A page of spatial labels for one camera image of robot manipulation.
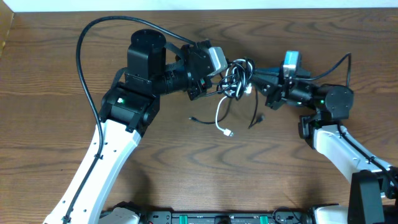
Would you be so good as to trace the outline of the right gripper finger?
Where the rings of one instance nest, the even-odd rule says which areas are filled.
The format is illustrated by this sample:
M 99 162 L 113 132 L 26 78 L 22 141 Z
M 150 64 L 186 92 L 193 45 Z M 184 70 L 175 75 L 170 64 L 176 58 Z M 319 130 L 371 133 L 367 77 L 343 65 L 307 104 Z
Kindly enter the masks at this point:
M 280 77 L 278 75 L 255 73 L 249 81 L 262 95 L 276 95 L 281 91 Z
M 280 75 L 280 68 L 273 67 L 273 68 L 257 68 L 255 69 L 255 74 L 262 74 L 268 76 L 279 76 Z

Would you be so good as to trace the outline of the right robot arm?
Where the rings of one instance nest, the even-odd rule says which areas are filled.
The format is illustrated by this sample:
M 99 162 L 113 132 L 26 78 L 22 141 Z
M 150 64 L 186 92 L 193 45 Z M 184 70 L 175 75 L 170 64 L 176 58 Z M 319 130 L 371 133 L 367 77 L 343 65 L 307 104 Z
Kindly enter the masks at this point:
M 314 110 L 314 114 L 299 117 L 299 136 L 350 184 L 347 207 L 314 206 L 307 223 L 397 223 L 397 206 L 382 204 L 383 198 L 397 199 L 397 168 L 367 150 L 343 126 L 354 100 L 348 86 L 317 85 L 304 70 L 283 72 L 279 68 L 258 68 L 250 80 L 273 110 L 285 103 Z

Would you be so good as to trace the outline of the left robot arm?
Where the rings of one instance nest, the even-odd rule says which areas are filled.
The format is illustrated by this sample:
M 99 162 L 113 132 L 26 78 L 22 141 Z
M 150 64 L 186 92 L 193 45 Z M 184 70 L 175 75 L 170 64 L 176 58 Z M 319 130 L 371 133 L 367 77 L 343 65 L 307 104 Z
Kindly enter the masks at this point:
M 185 91 L 205 95 L 210 77 L 226 68 L 220 47 L 209 41 L 178 48 L 152 29 L 131 36 L 127 67 L 104 95 L 90 147 L 62 199 L 45 223 L 98 223 L 127 158 L 160 109 L 160 96 Z

